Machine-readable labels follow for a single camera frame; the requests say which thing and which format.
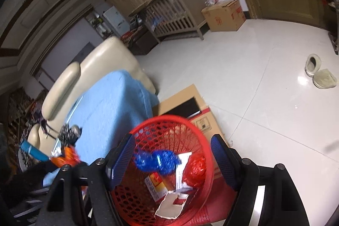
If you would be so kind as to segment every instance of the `white tile floor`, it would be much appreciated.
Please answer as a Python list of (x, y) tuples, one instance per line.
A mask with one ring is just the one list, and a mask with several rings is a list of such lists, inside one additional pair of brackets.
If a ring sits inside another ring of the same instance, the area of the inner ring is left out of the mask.
[(316, 88), (304, 65), (316, 53), (339, 78), (327, 32), (247, 20), (237, 32), (204, 37), (163, 42), (138, 57), (159, 99), (194, 83), (239, 154), (285, 164), (310, 225), (324, 225), (339, 204), (339, 86)]

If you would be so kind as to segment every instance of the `blue cloth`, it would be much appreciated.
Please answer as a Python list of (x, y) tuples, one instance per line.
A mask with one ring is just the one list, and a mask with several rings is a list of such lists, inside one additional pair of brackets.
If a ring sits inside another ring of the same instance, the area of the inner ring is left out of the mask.
[[(125, 70), (107, 74), (86, 91), (70, 110), (66, 121), (82, 127), (75, 144), (80, 159), (91, 164), (105, 157), (123, 136), (153, 117), (159, 100)], [(43, 185), (53, 182), (58, 170), (45, 176)]]

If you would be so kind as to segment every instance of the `beige leather sofa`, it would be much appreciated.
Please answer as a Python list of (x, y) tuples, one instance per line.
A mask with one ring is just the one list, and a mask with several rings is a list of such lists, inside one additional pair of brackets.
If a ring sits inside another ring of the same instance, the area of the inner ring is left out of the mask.
[[(77, 98), (102, 77), (120, 69), (127, 70), (134, 79), (140, 80), (148, 91), (155, 93), (154, 85), (141, 70), (132, 53), (118, 38), (108, 38), (96, 47), (81, 64), (71, 63), (52, 86), (42, 105), (42, 116), (47, 120), (48, 133), (57, 138)], [(31, 129), (28, 142), (47, 156), (51, 155), (55, 146), (55, 139), (44, 134), (39, 124)]]

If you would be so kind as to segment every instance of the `red plastic basket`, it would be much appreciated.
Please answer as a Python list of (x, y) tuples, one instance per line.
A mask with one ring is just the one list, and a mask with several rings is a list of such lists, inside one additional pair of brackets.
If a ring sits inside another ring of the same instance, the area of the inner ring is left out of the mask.
[[(182, 226), (190, 221), (204, 206), (212, 189), (214, 165), (210, 143), (201, 131), (187, 119), (162, 115), (146, 120), (131, 131), (135, 135), (136, 148), (146, 151), (172, 150), (174, 153), (203, 153), (206, 159), (206, 178), (192, 201), (175, 220), (162, 219), (155, 215), (159, 204), (155, 203), (144, 179), (149, 173), (138, 170), (131, 160), (121, 185), (111, 192), (119, 215), (132, 226), (172, 225)], [(175, 187), (175, 175), (169, 177)]]

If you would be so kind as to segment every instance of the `white shoe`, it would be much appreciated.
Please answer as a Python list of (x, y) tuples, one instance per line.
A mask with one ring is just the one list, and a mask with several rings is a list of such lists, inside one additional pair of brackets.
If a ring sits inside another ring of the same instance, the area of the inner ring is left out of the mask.
[(309, 77), (313, 77), (321, 66), (321, 59), (316, 54), (310, 54), (305, 64), (305, 72)]
[(313, 83), (320, 89), (326, 89), (335, 87), (337, 85), (337, 79), (333, 74), (326, 68), (319, 70), (313, 76)]

